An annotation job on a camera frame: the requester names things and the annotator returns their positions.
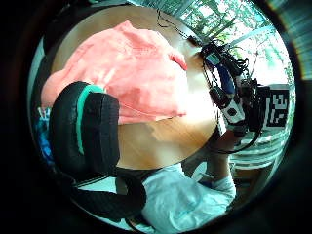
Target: round table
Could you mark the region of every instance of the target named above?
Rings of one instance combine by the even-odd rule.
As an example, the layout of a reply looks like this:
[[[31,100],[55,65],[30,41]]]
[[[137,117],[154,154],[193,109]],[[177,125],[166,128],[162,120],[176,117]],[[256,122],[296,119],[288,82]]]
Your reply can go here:
[[[187,35],[194,33],[179,20],[161,13]],[[182,38],[173,27],[157,23],[156,9],[137,6],[118,6],[92,14],[83,19],[65,36],[56,53],[51,73],[64,68],[75,49],[88,37],[129,20],[133,27],[159,31],[185,56],[189,93],[187,114],[154,122],[119,125],[120,160],[125,169],[159,169],[178,163],[198,151],[211,137],[216,127],[215,109],[211,101],[202,59],[201,48]],[[162,25],[169,25],[159,19]]]

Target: wire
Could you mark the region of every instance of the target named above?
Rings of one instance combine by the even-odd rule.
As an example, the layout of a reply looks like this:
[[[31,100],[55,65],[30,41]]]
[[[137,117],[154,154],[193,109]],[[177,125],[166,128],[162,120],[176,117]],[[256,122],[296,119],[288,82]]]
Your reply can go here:
[[[157,24],[158,24],[159,26],[161,26],[161,27],[170,27],[170,26],[172,26],[172,27],[175,29],[175,31],[177,31],[178,34],[179,34],[184,40],[186,40],[186,39],[189,37],[189,35],[187,35],[186,33],[182,32],[180,29],[178,29],[177,26],[176,26],[173,22],[170,22],[169,20],[163,18],[163,17],[161,16],[161,14],[160,14],[160,10],[159,10],[159,9],[157,9],[157,13],[158,13]],[[159,19],[161,19],[161,20],[167,22],[169,25],[162,25],[162,24],[160,24]]]
[[[135,228],[127,218],[125,218],[125,221],[135,232],[144,233],[144,232],[138,230],[137,228]]]

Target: pink cloth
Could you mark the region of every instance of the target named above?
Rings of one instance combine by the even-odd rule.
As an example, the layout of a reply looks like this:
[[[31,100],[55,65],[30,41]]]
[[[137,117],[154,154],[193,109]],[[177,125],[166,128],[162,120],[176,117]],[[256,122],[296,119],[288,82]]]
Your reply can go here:
[[[183,54],[159,33],[127,20],[85,40],[41,93],[52,107],[70,83],[99,85],[120,102],[119,124],[183,116],[188,92]]]

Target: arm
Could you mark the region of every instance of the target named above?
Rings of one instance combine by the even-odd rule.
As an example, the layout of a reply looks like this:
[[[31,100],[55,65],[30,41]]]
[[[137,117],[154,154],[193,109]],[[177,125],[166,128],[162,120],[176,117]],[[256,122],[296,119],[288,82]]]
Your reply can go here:
[[[241,140],[241,137],[234,136],[233,131],[227,130],[215,143],[213,148],[233,150],[234,146]],[[211,153],[209,157],[208,173],[214,177],[214,181],[221,180],[230,175],[228,154]]]

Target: black camera rig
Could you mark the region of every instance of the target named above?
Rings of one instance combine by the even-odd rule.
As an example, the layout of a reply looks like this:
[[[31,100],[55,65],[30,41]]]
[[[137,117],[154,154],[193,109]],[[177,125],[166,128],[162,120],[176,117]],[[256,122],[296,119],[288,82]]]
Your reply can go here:
[[[228,44],[218,45],[211,41],[200,52],[213,102],[234,124],[244,120],[247,131],[256,132],[255,139],[264,130],[283,130],[289,114],[289,85],[258,84],[249,74],[249,60],[234,58],[229,49]],[[209,79],[206,68],[212,73],[213,80]]]

